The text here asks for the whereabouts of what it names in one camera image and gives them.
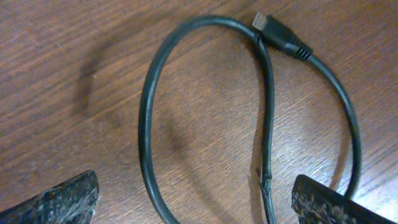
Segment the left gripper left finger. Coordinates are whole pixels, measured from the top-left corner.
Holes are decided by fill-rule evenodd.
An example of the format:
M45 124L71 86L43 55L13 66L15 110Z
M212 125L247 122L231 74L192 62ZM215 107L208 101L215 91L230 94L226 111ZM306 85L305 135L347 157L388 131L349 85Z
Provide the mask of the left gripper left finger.
M96 173L86 170L1 212L1 223L90 223L99 197Z

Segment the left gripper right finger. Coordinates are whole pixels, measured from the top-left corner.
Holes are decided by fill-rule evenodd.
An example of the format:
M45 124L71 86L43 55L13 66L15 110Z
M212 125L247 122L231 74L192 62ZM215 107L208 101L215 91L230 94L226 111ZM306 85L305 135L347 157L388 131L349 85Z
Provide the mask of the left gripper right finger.
M292 208L299 223L395 224L302 174L294 182Z

